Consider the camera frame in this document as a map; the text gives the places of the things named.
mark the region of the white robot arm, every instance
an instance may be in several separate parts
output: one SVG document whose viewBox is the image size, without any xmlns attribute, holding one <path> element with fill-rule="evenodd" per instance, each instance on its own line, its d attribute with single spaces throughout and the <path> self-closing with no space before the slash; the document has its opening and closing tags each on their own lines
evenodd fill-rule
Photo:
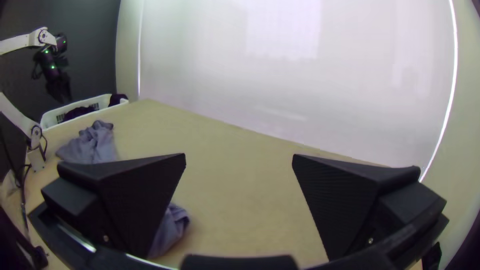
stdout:
<svg viewBox="0 0 480 270">
<path fill-rule="evenodd" d="M 57 46 L 54 35 L 48 32 L 47 27 L 41 27 L 31 32 L 9 39 L 0 40 L 0 55 L 25 47 L 42 47 L 45 45 Z M 26 117 L 0 92 L 0 113 L 17 126 L 29 140 L 27 158 L 32 169 L 39 171 L 45 166 L 45 155 L 40 144 L 42 128 L 40 124 Z"/>
<path fill-rule="evenodd" d="M 21 48 L 32 46 L 42 47 L 47 44 L 57 46 L 57 40 L 55 36 L 48 31 L 47 27 L 41 27 L 29 34 L 0 40 L 0 56 Z"/>
</svg>

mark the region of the laundry basket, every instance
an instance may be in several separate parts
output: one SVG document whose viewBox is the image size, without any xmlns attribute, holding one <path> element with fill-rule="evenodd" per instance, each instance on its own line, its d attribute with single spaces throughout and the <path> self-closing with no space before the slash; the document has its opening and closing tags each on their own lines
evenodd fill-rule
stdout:
<svg viewBox="0 0 480 270">
<path fill-rule="evenodd" d="M 41 126 L 42 130 L 45 131 L 45 130 L 51 129 L 53 127 L 59 126 L 63 123 L 66 123 L 66 122 L 69 122 L 69 121 L 87 116 L 89 114 L 96 114 L 99 111 L 108 110 L 110 108 L 115 108 L 117 106 L 123 106 L 123 105 L 126 105 L 126 104 L 129 103 L 129 101 L 127 99 L 122 98 L 122 99 L 120 99 L 120 104 L 109 107 L 111 96 L 112 96 L 112 94 L 103 94 L 103 95 L 99 95 L 99 96 L 92 97 L 92 98 L 89 98 L 89 99 L 80 100 L 80 101 L 68 104 L 66 106 L 60 107 L 60 108 L 49 110 L 41 116 L 40 126 Z M 78 108 L 78 107 L 93 107 L 95 109 L 95 111 L 84 114 L 84 115 L 79 116 L 79 117 L 76 117 L 75 119 L 64 122 L 65 114 L 70 112 L 71 110 L 73 110 L 75 108 Z"/>
</svg>

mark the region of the cable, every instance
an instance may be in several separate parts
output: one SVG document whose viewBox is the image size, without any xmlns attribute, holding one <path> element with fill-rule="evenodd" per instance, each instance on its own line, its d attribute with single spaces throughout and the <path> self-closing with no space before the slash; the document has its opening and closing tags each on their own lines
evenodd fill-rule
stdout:
<svg viewBox="0 0 480 270">
<path fill-rule="evenodd" d="M 12 160 L 12 157 L 10 156 L 10 152 L 7 149 L 7 141 L 5 140 L 4 131 L 3 131 L 1 126 L 0 126 L 0 140 L 1 140 L 1 144 L 3 145 L 3 150 L 5 151 L 5 155 L 6 155 L 6 159 L 8 160 L 8 164 L 10 165 L 10 168 L 13 171 L 13 176 L 15 177 L 15 182 L 20 181 L 21 179 L 18 175 L 17 170 L 14 167 L 14 162 Z"/>
<path fill-rule="evenodd" d="M 40 138 L 43 138 L 45 140 L 45 149 L 43 150 L 43 156 L 47 153 L 47 148 L 49 147 L 49 141 L 47 138 L 45 138 L 44 134 L 42 133 Z"/>
<path fill-rule="evenodd" d="M 45 139 L 45 151 L 43 152 L 43 154 L 45 154 L 45 152 L 47 150 L 48 142 L 47 142 L 47 139 L 43 135 L 42 135 L 42 137 Z M 10 165 L 10 168 L 13 171 L 13 176 L 15 178 L 15 186 L 17 186 L 17 188 L 20 189 L 21 215 L 22 215 L 22 218 L 23 218 L 23 225 L 25 226 L 25 229 L 26 229 L 26 232 L 27 232 L 25 235 L 26 235 L 27 240 L 30 242 L 30 236 L 28 234 L 29 225 L 27 223 L 27 211 L 26 211 L 26 208 L 25 208 L 25 204 L 26 204 L 25 180 L 27 179 L 27 175 L 28 175 L 30 169 L 32 168 L 32 165 L 31 164 L 23 164 L 21 166 L 21 171 L 23 172 L 24 168 L 26 168 L 26 171 L 25 171 L 25 173 L 23 173 L 23 177 L 20 177 L 19 172 L 14 167 L 14 163 L 13 163 L 12 157 L 10 156 L 9 150 L 7 149 L 7 143 L 6 143 L 4 133 L 3 133 L 3 130 L 2 130 L 1 127 L 0 127 L 0 140 L 1 140 L 1 144 L 3 145 L 3 149 L 5 150 L 5 155 L 6 155 L 6 158 L 8 160 L 8 163 Z"/>
<path fill-rule="evenodd" d="M 25 206 L 25 204 L 26 204 L 26 200 L 25 200 L 25 180 L 27 179 L 27 175 L 29 174 L 29 171 L 32 168 L 32 165 L 28 164 L 28 165 L 24 165 L 24 166 L 26 166 L 27 168 L 26 168 L 26 172 L 23 175 L 23 179 L 22 179 L 21 184 L 20 184 L 20 198 L 21 198 L 20 207 L 21 207 L 21 216 L 23 218 L 23 225 L 25 226 L 25 229 L 28 232 L 29 231 L 29 224 L 27 223 L 27 211 L 26 211 L 26 206 Z M 27 235 L 28 241 L 30 242 L 29 234 L 26 233 L 26 235 Z"/>
</svg>

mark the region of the gray cloth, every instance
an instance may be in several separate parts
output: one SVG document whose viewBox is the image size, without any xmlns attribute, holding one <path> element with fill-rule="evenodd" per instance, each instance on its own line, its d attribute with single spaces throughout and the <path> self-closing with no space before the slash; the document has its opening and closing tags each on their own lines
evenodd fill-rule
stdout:
<svg viewBox="0 0 480 270">
<path fill-rule="evenodd" d="M 71 139 L 55 154 L 72 163 L 97 164 L 116 161 L 113 128 L 114 124 L 97 120 L 91 127 L 80 130 L 78 138 Z"/>
<path fill-rule="evenodd" d="M 190 223 L 187 211 L 170 203 L 148 252 L 149 258 L 165 254 L 184 235 Z"/>
<path fill-rule="evenodd" d="M 114 144 L 114 125 L 101 120 L 78 132 L 79 137 L 70 140 L 57 150 L 56 155 L 64 161 L 81 164 L 114 162 L 117 153 Z M 165 254 L 184 235 L 190 223 L 187 211 L 170 203 L 160 227 L 156 231 L 148 252 L 149 258 Z"/>
</svg>

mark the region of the table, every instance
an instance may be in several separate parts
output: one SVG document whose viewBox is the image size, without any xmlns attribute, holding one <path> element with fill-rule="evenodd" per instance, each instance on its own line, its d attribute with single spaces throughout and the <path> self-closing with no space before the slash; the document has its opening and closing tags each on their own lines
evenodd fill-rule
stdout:
<svg viewBox="0 0 480 270">
<path fill-rule="evenodd" d="M 55 151 L 98 119 L 114 124 L 121 160 L 186 154 L 186 169 L 172 202 L 188 211 L 191 223 L 180 242 L 152 259 L 174 268 L 189 253 L 225 257 L 291 254 L 301 268 L 328 262 L 292 170 L 292 155 L 366 163 L 141 100 L 46 130 L 46 167 L 30 172 L 25 182 L 28 213 L 43 202 L 40 189 L 58 177 Z M 19 201 L 16 192 L 4 195 L 2 205 L 21 227 Z M 65 269 L 29 227 L 33 244 L 49 252 L 49 269 Z"/>
</svg>

